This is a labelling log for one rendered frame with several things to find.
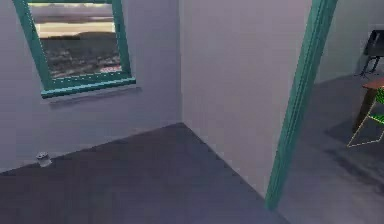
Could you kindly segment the teal door frame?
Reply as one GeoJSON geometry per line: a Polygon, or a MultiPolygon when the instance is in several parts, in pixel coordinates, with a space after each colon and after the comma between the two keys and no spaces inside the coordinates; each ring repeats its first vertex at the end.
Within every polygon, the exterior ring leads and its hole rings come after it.
{"type": "Polygon", "coordinates": [[[282,197],[337,3],[338,0],[312,0],[265,196],[265,207],[269,210],[275,210],[282,197]]]}

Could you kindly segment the brown wooden table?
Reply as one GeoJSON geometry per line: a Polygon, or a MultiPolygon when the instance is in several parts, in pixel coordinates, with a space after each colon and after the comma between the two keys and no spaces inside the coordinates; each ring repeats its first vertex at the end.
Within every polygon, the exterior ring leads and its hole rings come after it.
{"type": "Polygon", "coordinates": [[[363,85],[363,87],[366,89],[366,93],[362,101],[360,111],[356,117],[355,123],[352,128],[353,133],[357,131],[359,126],[362,124],[364,118],[367,116],[369,110],[371,109],[374,103],[375,96],[377,94],[377,90],[383,86],[384,86],[384,77],[374,79],[363,85]]]}

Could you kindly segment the small grey cylinder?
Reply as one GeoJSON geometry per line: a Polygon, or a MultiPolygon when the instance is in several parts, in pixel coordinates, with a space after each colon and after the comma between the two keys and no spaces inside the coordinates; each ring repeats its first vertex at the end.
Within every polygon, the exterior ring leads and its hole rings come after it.
{"type": "Polygon", "coordinates": [[[41,167],[47,167],[52,164],[52,160],[47,152],[38,153],[36,159],[41,167]]]}

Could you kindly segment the teal framed window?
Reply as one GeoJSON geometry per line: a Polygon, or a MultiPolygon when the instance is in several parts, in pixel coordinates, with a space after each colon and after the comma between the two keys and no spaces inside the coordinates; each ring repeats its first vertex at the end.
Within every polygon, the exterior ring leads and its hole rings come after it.
{"type": "Polygon", "coordinates": [[[122,0],[12,0],[44,99],[132,85],[122,0]]]}

